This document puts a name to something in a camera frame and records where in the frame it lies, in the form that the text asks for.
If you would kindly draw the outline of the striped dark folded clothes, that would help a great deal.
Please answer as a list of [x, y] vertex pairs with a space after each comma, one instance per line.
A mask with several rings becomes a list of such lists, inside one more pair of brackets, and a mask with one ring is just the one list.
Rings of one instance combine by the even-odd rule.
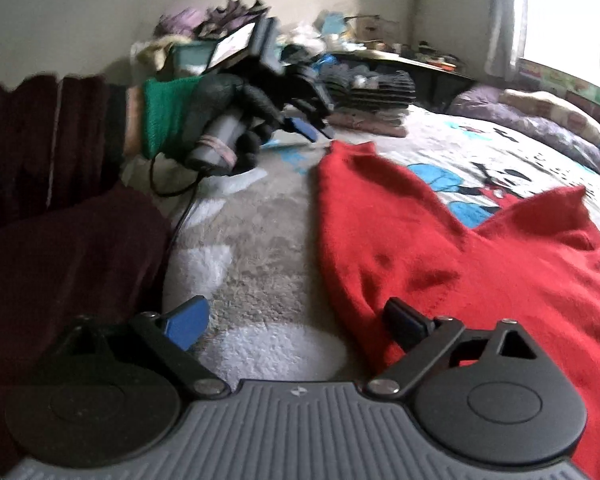
[[406, 110], [416, 102], [416, 88], [403, 70], [382, 74], [366, 65], [323, 66], [320, 81], [337, 108], [354, 110]]

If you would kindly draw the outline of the pink folded garment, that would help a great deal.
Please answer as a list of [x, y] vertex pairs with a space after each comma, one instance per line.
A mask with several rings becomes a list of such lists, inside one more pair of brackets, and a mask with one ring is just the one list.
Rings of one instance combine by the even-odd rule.
[[406, 118], [406, 108], [376, 110], [376, 112], [340, 108], [327, 117], [327, 122], [329, 125], [349, 130], [404, 138], [407, 136]]

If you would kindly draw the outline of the purple quilt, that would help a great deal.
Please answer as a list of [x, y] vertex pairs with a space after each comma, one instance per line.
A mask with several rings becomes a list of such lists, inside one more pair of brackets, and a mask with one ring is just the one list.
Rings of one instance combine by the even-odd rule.
[[548, 118], [528, 115], [500, 101], [503, 90], [476, 84], [451, 102], [448, 113], [516, 130], [600, 175], [600, 148]]

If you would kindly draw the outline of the dark side table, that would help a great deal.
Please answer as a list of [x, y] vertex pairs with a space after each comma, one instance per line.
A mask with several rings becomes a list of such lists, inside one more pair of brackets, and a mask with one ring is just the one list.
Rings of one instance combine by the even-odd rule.
[[436, 66], [401, 58], [397, 54], [374, 50], [354, 52], [335, 51], [332, 55], [350, 66], [365, 64], [380, 74], [392, 74], [398, 70], [407, 72], [414, 81], [416, 103], [426, 110], [444, 113], [461, 93], [471, 89], [476, 81], [465, 75], [450, 73]]

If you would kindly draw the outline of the white grey curtain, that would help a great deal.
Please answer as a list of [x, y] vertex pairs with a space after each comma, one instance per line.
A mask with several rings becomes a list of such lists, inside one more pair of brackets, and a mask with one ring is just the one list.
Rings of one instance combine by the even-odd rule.
[[484, 71], [507, 82], [515, 79], [524, 54], [528, 0], [491, 0], [489, 47]]

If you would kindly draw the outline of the patterned beige pillow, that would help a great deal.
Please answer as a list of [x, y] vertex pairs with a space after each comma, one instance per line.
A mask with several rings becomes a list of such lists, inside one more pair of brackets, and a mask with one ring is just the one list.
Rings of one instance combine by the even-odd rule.
[[506, 89], [498, 100], [526, 115], [549, 119], [582, 139], [600, 145], [600, 123], [579, 107], [550, 92]]

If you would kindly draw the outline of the clutter clothes pile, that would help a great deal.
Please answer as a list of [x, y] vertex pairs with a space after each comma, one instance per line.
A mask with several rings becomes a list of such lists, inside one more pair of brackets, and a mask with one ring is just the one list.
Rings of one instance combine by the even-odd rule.
[[[151, 40], [132, 45], [132, 81], [200, 75], [209, 66], [263, 48], [271, 18], [269, 10], [261, 0], [252, 6], [245, 6], [242, 0], [227, 0], [225, 6], [207, 11], [186, 8], [164, 14]], [[327, 13], [315, 24], [277, 29], [272, 41], [273, 56], [283, 64], [309, 64], [319, 73], [333, 77], [368, 77], [373, 72], [392, 74], [397, 70], [412, 78], [420, 74], [457, 75], [456, 62], [444, 56], [436, 64], [373, 49], [370, 41], [355, 42], [363, 30], [381, 32], [388, 25], [376, 15], [344, 18]]]

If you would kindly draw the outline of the Mickey Mouse grey blanket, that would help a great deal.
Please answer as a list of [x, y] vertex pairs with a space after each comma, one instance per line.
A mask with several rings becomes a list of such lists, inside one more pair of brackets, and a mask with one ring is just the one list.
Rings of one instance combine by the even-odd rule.
[[403, 139], [279, 134], [258, 168], [158, 199], [181, 227], [163, 305], [210, 300], [194, 355], [228, 382], [391, 363], [380, 311], [520, 321], [600, 384], [600, 176], [524, 134], [414, 110]]

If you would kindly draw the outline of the colourful foam bed barrier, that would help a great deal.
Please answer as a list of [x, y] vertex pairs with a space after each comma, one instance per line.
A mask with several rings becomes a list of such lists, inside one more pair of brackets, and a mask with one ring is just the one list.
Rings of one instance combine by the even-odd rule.
[[600, 122], [600, 87], [592, 82], [542, 64], [521, 60], [516, 84], [529, 91], [553, 93]]

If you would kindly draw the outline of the red knit sweater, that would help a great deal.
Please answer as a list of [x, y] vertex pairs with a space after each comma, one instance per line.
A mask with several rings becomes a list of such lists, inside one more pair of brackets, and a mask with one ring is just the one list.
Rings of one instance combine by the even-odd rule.
[[386, 301], [472, 328], [521, 322], [583, 396], [577, 464], [600, 479], [600, 231], [585, 190], [513, 200], [470, 228], [371, 143], [334, 142], [317, 167], [318, 261], [328, 300], [378, 370], [402, 356]]

